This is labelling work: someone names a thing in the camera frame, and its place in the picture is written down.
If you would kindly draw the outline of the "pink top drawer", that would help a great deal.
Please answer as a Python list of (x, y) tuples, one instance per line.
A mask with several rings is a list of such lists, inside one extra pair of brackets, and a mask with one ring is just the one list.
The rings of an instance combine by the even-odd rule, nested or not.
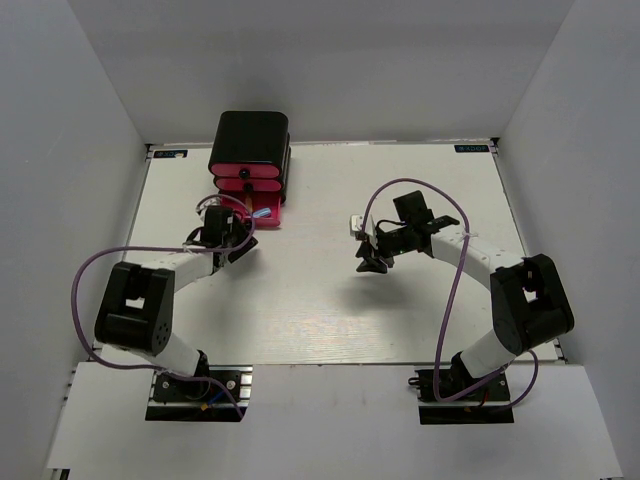
[(216, 163), (210, 166), (213, 175), (239, 179), (275, 179), (280, 169), (266, 163)]

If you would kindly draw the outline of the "pink bottom drawer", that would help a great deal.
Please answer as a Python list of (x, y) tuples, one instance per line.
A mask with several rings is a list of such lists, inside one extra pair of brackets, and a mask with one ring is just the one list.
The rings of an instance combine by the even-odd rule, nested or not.
[(227, 196), (220, 204), (233, 208), (236, 215), (247, 225), (250, 217), (255, 220), (257, 229), (273, 229), (280, 226), (281, 195), (277, 192), (224, 192)]

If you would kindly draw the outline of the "blue translucent lead case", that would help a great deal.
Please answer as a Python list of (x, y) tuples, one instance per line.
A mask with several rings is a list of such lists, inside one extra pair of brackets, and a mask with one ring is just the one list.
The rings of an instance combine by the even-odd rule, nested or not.
[(259, 210), (256, 210), (253, 212), (252, 217), (253, 218), (265, 218), (265, 217), (269, 217), (271, 215), (271, 209), (270, 208), (262, 208)]

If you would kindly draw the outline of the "pink drawer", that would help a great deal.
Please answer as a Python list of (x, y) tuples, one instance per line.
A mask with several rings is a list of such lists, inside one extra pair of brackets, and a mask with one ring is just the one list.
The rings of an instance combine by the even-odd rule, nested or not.
[(277, 192), (224, 192), (227, 196), (220, 204), (233, 208), (236, 215), (247, 225), (250, 217), (255, 220), (257, 229), (273, 229), (280, 226), (281, 195)]
[(213, 175), (239, 179), (275, 179), (280, 169), (266, 163), (216, 163), (210, 166)]
[(280, 192), (283, 189), (277, 179), (215, 177), (214, 184), (221, 192)]

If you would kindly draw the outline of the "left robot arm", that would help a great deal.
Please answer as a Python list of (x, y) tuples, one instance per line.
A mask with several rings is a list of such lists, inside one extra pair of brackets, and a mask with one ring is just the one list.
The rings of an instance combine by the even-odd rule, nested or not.
[(257, 245), (254, 222), (221, 205), (204, 209), (204, 223), (180, 248), (162, 248), (146, 263), (121, 261), (111, 270), (94, 325), (95, 339), (139, 356), (199, 399), (211, 387), (206, 355), (173, 332), (174, 297)]

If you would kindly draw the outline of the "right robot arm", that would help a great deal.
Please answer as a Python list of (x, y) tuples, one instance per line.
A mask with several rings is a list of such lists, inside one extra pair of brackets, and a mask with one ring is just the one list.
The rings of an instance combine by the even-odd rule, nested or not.
[(397, 256), (418, 252), (455, 267), (454, 278), (467, 275), (490, 294), (492, 327), (451, 360), (438, 391), (472, 399), (488, 377), (524, 352), (564, 335), (575, 319), (554, 261), (508, 253), (471, 235), (467, 221), (435, 216), (424, 196), (414, 191), (393, 201), (398, 215), (390, 230), (367, 214), (353, 215), (350, 234), (360, 244), (358, 271), (385, 274)]

